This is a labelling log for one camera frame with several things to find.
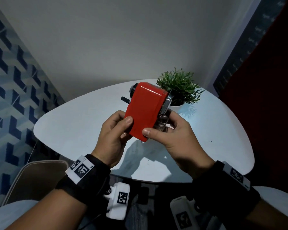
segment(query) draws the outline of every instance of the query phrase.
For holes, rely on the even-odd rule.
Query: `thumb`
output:
[[[121,137],[124,131],[126,131],[127,128],[131,126],[132,123],[133,119],[131,116],[124,118],[115,125],[115,127],[111,130],[111,134],[116,138]]]
[[[158,141],[159,143],[166,144],[166,133],[154,128],[144,128],[142,134],[147,138]]]

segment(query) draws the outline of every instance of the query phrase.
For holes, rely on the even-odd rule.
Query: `fingernail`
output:
[[[148,129],[146,129],[146,128],[144,128],[143,131],[142,131],[142,134],[143,134],[144,136],[148,136],[149,133],[150,133],[150,130],[148,130]]]
[[[128,116],[128,117],[126,117],[125,118],[125,121],[126,121],[126,123],[132,123],[132,117],[131,116]]]

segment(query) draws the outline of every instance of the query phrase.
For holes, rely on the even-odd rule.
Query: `black wrist strap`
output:
[[[91,205],[98,196],[102,196],[109,188],[109,174],[111,172],[109,166],[101,160],[87,154],[85,156],[94,167],[75,184],[68,175],[65,175],[57,184],[56,189],[63,189],[70,196],[78,201]]]
[[[217,161],[193,180],[194,199],[201,209],[217,216],[226,228],[236,229],[259,202],[260,194],[253,187],[247,190],[223,168],[224,164]]]

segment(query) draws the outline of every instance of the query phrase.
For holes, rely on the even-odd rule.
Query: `white wall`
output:
[[[203,87],[253,0],[0,0],[66,100],[174,66]]]

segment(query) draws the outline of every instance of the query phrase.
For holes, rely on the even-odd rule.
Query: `hand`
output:
[[[133,119],[131,116],[123,119],[124,115],[125,112],[119,110],[103,123],[96,147],[91,153],[110,168],[118,164],[127,141],[132,138],[125,131],[131,126]]]
[[[184,172],[192,178],[199,177],[214,165],[214,160],[205,153],[190,124],[180,115],[172,111],[169,123],[174,129],[168,127],[166,132],[162,132],[154,128],[145,128],[142,134],[162,143]]]

